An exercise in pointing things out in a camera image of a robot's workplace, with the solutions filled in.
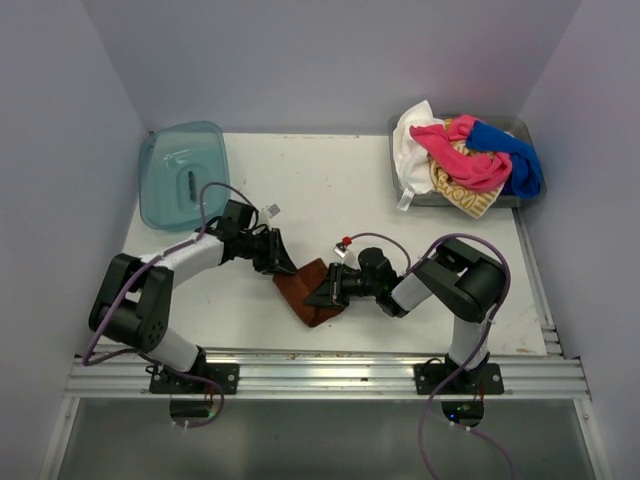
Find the teal translucent plastic bin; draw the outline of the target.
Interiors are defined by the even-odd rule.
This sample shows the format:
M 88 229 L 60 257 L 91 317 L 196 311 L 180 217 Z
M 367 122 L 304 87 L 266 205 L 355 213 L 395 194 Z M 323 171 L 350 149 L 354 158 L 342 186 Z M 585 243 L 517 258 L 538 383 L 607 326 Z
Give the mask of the teal translucent plastic bin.
M 230 197 L 221 129 L 209 121 L 151 133 L 138 156 L 139 212 L 155 230 L 185 231 L 219 215 Z

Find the pink towel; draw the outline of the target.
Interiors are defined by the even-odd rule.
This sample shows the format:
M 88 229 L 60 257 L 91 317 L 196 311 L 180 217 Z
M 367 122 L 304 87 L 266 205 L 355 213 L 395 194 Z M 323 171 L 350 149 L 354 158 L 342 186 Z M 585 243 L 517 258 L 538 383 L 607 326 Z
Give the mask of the pink towel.
M 461 115 L 449 124 L 410 126 L 411 138 L 457 184 L 486 193 L 504 185 L 512 173 L 507 153 L 481 152 L 466 145 L 478 119 Z

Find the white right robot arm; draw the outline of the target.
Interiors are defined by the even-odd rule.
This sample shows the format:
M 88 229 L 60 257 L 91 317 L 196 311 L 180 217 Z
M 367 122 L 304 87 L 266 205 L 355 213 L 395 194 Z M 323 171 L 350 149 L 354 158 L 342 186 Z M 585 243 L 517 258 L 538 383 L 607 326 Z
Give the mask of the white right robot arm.
M 489 242 L 468 234 L 440 237 L 400 275 L 377 247 L 362 250 L 358 266 L 333 263 L 304 299 L 306 306 L 343 310 L 353 297 L 371 297 L 387 315 L 404 317 L 438 299 L 453 315 L 445 369 L 451 389 L 468 392 L 481 380 L 489 358 L 488 336 L 511 285 L 507 260 Z

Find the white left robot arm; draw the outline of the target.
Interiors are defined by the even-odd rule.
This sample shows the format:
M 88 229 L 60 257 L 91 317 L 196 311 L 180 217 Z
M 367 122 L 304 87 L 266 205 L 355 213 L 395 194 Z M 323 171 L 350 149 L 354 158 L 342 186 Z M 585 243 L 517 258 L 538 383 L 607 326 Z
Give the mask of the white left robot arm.
M 97 342 L 106 337 L 173 369 L 173 381 L 185 392 L 201 390 L 208 379 L 202 349 L 169 327 L 173 291 L 236 258 L 251 261 L 260 274 L 294 275 L 297 267 L 280 231 L 253 226 L 257 216 L 252 205 L 230 200 L 220 216 L 163 252 L 115 256 L 89 314 L 94 337 L 83 362 L 91 363 Z

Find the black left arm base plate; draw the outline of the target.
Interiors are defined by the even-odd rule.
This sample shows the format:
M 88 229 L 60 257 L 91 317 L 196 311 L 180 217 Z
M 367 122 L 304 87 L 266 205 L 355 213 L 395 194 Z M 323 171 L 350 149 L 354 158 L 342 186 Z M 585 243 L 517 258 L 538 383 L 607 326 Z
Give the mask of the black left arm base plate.
M 189 373 L 149 365 L 145 372 L 151 376 L 149 392 L 164 395 L 234 395 L 240 379 L 240 366 L 235 363 L 207 363 Z

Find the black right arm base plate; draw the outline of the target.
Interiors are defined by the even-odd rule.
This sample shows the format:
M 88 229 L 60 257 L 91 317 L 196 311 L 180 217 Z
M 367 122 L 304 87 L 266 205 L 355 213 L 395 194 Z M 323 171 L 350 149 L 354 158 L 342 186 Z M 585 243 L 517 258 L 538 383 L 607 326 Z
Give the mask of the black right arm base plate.
M 418 395 L 429 396 L 452 372 L 453 367 L 443 363 L 418 363 L 413 365 L 415 390 Z M 463 370 L 453 380 L 449 380 L 438 395 L 502 395 L 505 387 L 502 373 L 497 363 L 488 363 L 471 371 Z

